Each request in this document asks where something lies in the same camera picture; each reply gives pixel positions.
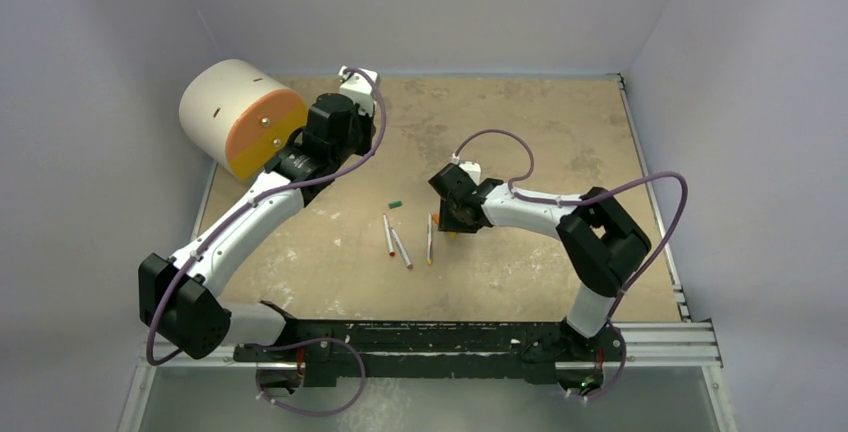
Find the white pen orange tip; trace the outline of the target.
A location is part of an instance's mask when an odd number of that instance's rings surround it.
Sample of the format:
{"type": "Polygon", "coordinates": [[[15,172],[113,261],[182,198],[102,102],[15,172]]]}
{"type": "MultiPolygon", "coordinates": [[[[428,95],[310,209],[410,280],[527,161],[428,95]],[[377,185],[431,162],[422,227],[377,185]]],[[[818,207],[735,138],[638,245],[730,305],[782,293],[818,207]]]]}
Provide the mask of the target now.
{"type": "Polygon", "coordinates": [[[427,241],[426,241],[426,261],[428,265],[433,264],[433,214],[428,213],[427,217],[427,241]]]}

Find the white pen grey tip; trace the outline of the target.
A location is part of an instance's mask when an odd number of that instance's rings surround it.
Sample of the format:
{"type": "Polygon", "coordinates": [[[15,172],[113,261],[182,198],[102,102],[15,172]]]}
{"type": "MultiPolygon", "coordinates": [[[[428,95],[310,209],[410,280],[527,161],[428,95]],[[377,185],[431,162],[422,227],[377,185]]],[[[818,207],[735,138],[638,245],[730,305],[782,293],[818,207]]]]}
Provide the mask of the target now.
{"type": "Polygon", "coordinates": [[[397,231],[393,227],[391,227],[389,229],[389,231],[390,231],[390,235],[392,237],[392,240],[394,241],[394,244],[396,246],[397,252],[400,254],[400,256],[401,256],[401,258],[402,258],[402,260],[405,264],[405,267],[408,270],[412,270],[413,267],[414,267],[413,262],[411,260],[410,255],[408,254],[399,234],[397,233],[397,231]]]}

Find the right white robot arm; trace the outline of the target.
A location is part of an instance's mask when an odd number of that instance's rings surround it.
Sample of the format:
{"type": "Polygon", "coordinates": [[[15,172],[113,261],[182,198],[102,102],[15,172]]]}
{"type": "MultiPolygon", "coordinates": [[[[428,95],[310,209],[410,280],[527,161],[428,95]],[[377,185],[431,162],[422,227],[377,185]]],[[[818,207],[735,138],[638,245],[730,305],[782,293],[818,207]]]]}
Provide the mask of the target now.
{"type": "Polygon", "coordinates": [[[500,179],[476,181],[454,163],[432,176],[429,185],[440,200],[441,232],[511,227],[559,240],[581,282],[564,319],[561,344],[576,359],[599,348],[616,299],[652,250],[646,233],[609,191],[527,191],[500,179]]]}

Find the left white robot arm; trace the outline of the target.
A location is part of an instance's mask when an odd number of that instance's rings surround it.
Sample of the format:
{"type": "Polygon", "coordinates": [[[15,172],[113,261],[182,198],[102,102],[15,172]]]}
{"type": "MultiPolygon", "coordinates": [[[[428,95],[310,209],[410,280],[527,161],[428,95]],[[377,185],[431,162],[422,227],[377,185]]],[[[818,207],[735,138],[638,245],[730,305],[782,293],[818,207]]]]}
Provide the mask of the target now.
{"type": "Polygon", "coordinates": [[[381,145],[388,110],[381,93],[357,101],[326,93],[304,125],[261,162],[248,191],[210,228],[168,257],[155,253],[138,268],[139,312],[149,332],[146,361],[159,366],[184,353],[204,358],[221,345],[259,346],[272,360],[297,351],[298,334],[282,310],[242,308],[218,297],[237,269],[277,228],[336,179],[361,167],[381,145]]]}

